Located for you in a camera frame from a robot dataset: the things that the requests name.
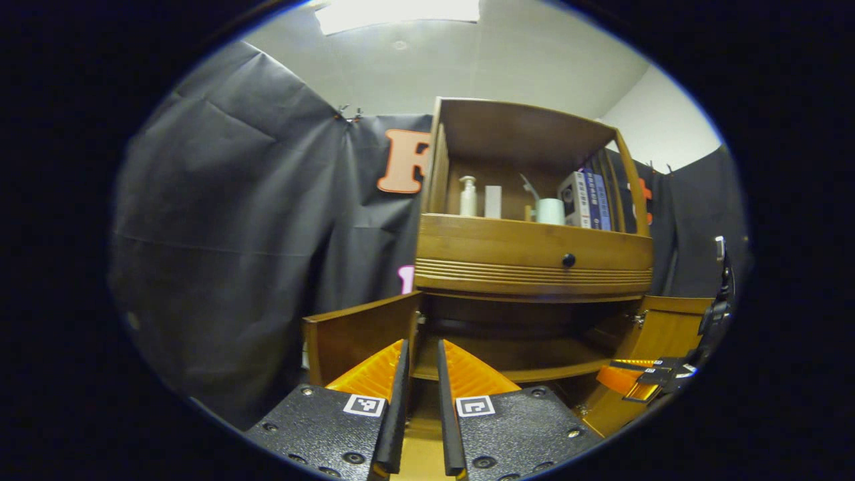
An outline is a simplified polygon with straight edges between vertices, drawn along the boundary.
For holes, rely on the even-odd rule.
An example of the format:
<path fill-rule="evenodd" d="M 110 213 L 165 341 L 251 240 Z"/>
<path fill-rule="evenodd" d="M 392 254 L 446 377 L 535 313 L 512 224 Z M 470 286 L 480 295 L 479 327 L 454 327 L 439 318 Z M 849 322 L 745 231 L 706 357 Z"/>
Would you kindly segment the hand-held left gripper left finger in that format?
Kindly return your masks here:
<path fill-rule="evenodd" d="M 401 469 L 408 389 L 398 340 L 325 386 L 300 384 L 245 436 L 323 477 L 387 480 Z"/>

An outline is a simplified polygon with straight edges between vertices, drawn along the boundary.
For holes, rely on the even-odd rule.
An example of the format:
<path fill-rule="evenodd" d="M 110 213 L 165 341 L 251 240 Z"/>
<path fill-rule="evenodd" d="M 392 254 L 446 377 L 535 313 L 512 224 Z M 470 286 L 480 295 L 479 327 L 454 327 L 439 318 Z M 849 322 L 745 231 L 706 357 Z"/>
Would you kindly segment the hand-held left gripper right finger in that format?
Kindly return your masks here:
<path fill-rule="evenodd" d="M 521 387 L 451 341 L 438 341 L 445 475 L 530 478 L 570 462 L 603 438 L 548 387 Z"/>

